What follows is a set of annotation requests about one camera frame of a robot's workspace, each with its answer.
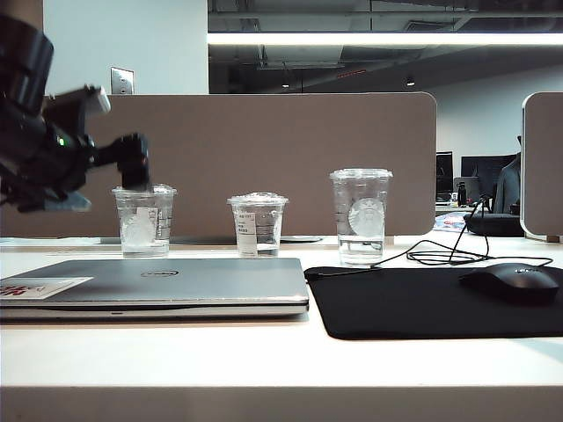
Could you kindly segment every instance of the desk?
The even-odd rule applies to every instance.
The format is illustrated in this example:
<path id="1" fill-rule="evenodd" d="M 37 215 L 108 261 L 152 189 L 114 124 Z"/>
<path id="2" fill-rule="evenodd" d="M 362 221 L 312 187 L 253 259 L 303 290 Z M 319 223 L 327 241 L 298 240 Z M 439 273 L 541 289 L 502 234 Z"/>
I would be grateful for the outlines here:
<path id="1" fill-rule="evenodd" d="M 442 205 L 436 205 L 436 217 L 447 213 L 470 213 L 472 210 L 473 207 L 445 207 Z"/>
<path id="2" fill-rule="evenodd" d="M 425 236 L 453 245 L 457 234 Z M 388 245 L 389 257 L 415 236 Z M 550 256 L 563 245 L 493 238 L 491 254 Z M 483 251 L 467 235 L 461 248 Z M 119 246 L 2 247 L 2 275 Z M 173 246 L 171 258 L 234 257 L 232 246 Z M 281 246 L 303 268 L 337 265 L 331 242 Z M 387 266 L 414 266 L 405 259 Z M 314 298 L 297 320 L 4 324 L 2 421 L 561 421 L 563 338 L 342 341 Z"/>

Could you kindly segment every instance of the wall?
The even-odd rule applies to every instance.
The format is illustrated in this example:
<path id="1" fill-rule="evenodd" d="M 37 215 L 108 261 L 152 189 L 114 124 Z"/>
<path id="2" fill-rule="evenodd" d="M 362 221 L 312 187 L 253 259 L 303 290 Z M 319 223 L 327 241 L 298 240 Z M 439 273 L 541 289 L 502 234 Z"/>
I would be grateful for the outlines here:
<path id="1" fill-rule="evenodd" d="M 135 93 L 208 93 L 206 0 L 45 0 L 55 45 L 47 93 L 103 85 L 135 71 Z"/>
<path id="2" fill-rule="evenodd" d="M 436 148 L 454 151 L 454 176 L 459 176 L 461 156 L 507 155 L 520 149 L 516 136 L 522 132 L 522 102 L 533 92 L 563 91 L 563 66 L 426 91 L 438 103 Z"/>

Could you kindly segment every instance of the light switch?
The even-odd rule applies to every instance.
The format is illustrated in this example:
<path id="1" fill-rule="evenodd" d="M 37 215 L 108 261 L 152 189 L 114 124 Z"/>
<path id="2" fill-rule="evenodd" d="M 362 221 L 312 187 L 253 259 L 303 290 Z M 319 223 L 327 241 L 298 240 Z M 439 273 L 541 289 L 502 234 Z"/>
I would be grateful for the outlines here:
<path id="1" fill-rule="evenodd" d="M 135 93 L 133 70 L 111 68 L 112 70 L 112 94 L 131 95 Z"/>

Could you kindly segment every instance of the cable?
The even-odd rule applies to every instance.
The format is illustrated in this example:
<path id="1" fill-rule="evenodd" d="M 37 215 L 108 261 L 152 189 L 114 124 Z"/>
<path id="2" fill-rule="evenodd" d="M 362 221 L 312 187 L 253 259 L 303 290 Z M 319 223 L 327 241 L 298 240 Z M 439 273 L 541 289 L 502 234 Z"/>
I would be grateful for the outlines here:
<path id="1" fill-rule="evenodd" d="M 471 218 L 475 215 L 475 212 L 478 210 L 479 205 L 481 206 L 481 217 L 483 217 L 485 215 L 485 208 L 488 209 L 488 201 L 489 198 L 486 195 L 481 196 L 477 204 L 474 206 L 471 214 L 469 215 L 468 220 L 471 220 Z M 371 273 L 374 271 L 382 270 L 383 268 L 380 267 L 381 264 L 402 257 L 403 255 L 406 255 L 406 258 L 408 260 L 416 261 L 419 264 L 423 264 L 424 266 L 446 266 L 446 265 L 462 266 L 465 264 L 472 264 L 472 263 L 487 261 L 492 259 L 542 259 L 543 261 L 545 261 L 541 264 L 538 264 L 537 266 L 547 266 L 548 264 L 551 264 L 551 262 L 553 262 L 552 258 L 545 258 L 545 257 L 509 257 L 509 256 L 493 257 L 489 255 L 490 246 L 489 246 L 488 238 L 486 236 L 484 236 L 486 243 L 486 252 L 484 254 L 460 250 L 457 248 L 457 246 L 459 245 L 461 237 L 466 229 L 467 229 L 467 222 L 465 223 L 461 232 L 459 233 L 459 236 L 457 237 L 456 243 L 454 244 L 453 248 L 446 246 L 445 244 L 439 244 L 432 240 L 423 239 L 417 242 L 416 244 L 414 244 L 413 246 L 411 246 L 410 248 L 408 248 L 406 251 L 403 251 L 400 254 L 394 255 L 390 258 L 378 261 L 375 264 L 372 264 L 369 268 L 365 268 L 361 270 L 350 270 L 350 271 L 344 271 L 339 273 L 310 273 L 307 274 L 307 278 L 313 280 L 321 277 L 338 277 L 341 275 Z M 412 251 L 421 244 L 434 244 L 436 246 L 443 248 L 445 251 L 436 251 L 436 250 Z"/>

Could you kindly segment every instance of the cup lid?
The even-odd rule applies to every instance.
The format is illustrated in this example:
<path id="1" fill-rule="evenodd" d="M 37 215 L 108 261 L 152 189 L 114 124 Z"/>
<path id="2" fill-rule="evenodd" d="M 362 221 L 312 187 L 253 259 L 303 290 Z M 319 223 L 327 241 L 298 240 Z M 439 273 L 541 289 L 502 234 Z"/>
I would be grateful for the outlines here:
<path id="1" fill-rule="evenodd" d="M 393 173 L 386 169 L 342 169 L 330 174 L 331 180 L 344 178 L 392 178 Z"/>
<path id="2" fill-rule="evenodd" d="M 231 205 L 284 205 L 289 200 L 277 193 L 252 192 L 227 199 Z"/>
<path id="3" fill-rule="evenodd" d="M 168 185 L 162 185 L 162 184 L 157 184 L 157 185 L 153 185 L 152 186 L 152 192 L 151 191 L 131 191 L 128 189 L 123 189 L 121 186 L 117 186 L 114 189 L 112 189 L 112 193 L 115 196 L 127 196 L 127 197 L 135 197 L 135 198 L 146 198 L 149 196 L 154 196 L 154 195 L 175 195 L 176 194 L 176 189 L 174 189 L 173 187 L 170 187 Z"/>

